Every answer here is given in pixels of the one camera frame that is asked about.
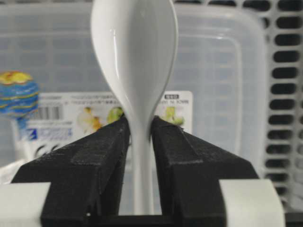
white spoon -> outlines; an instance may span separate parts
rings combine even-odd
[[[134,212],[152,214],[150,126],[178,45],[171,0],[95,0],[92,40],[98,62],[128,119]]]

plastic container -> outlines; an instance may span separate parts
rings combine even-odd
[[[0,69],[30,73],[43,92],[109,91],[92,49],[89,3],[0,7]],[[257,17],[232,8],[176,5],[179,50],[167,90],[193,93],[193,134],[262,172],[267,122],[265,36]],[[0,165],[14,161],[1,118]],[[122,213],[131,213],[125,176]]]

package label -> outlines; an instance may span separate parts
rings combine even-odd
[[[167,91],[155,115],[191,133],[192,109],[190,91]],[[27,122],[27,147],[36,158],[94,133],[122,114],[110,92],[42,93],[39,108]]]

blue lollipop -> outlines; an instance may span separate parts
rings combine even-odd
[[[21,141],[27,140],[26,122],[37,109],[38,95],[39,87],[29,74],[18,71],[0,74],[0,114],[17,121]],[[25,154],[31,159],[28,151]]]

white block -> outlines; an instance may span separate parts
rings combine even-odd
[[[227,227],[285,227],[282,203],[270,180],[220,180]]]
[[[0,227],[41,227],[40,217],[51,183],[0,186]]]

